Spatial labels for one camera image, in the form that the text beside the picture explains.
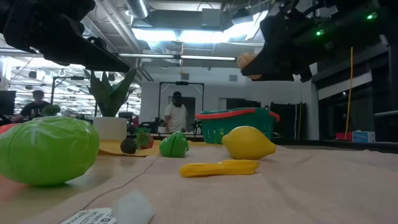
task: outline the doorway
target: doorway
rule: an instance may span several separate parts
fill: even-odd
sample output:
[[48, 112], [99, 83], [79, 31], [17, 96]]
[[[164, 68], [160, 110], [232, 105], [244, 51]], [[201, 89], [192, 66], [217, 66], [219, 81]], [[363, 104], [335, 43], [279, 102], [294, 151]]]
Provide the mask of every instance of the doorway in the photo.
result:
[[[173, 97], [169, 96], [169, 102], [168, 104], [170, 104], [172, 102]], [[191, 124], [193, 124], [195, 122], [195, 103], [196, 103], [196, 99], [195, 97], [182, 97], [182, 104], [185, 106], [185, 108], [187, 109], [187, 131], [191, 132], [193, 131], [193, 127], [191, 126]]]

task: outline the white label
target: white label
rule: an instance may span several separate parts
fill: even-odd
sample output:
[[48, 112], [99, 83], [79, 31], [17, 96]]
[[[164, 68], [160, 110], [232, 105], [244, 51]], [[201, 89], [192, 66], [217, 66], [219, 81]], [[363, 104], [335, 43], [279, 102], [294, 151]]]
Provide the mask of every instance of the white label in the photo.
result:
[[111, 208], [83, 210], [61, 224], [117, 224]]

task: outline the green plastic vegetable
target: green plastic vegetable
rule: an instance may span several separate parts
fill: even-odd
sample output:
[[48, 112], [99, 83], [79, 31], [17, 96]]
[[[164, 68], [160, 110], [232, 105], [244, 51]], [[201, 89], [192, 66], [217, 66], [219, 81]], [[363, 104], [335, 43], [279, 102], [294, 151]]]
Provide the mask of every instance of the green plastic vegetable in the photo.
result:
[[31, 185], [55, 185], [83, 175], [100, 141], [86, 121], [44, 117], [0, 134], [0, 174]]
[[187, 139], [185, 135], [179, 131], [163, 139], [160, 143], [160, 153], [164, 157], [183, 158], [188, 150]]

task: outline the man with cap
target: man with cap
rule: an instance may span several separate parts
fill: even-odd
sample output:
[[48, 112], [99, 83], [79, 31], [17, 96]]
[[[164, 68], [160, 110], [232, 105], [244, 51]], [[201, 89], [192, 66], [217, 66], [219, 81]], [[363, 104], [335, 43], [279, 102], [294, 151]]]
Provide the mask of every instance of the man with cap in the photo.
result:
[[168, 133], [187, 129], [187, 109], [182, 104], [182, 95], [179, 91], [173, 93], [171, 104], [166, 106], [165, 124]]

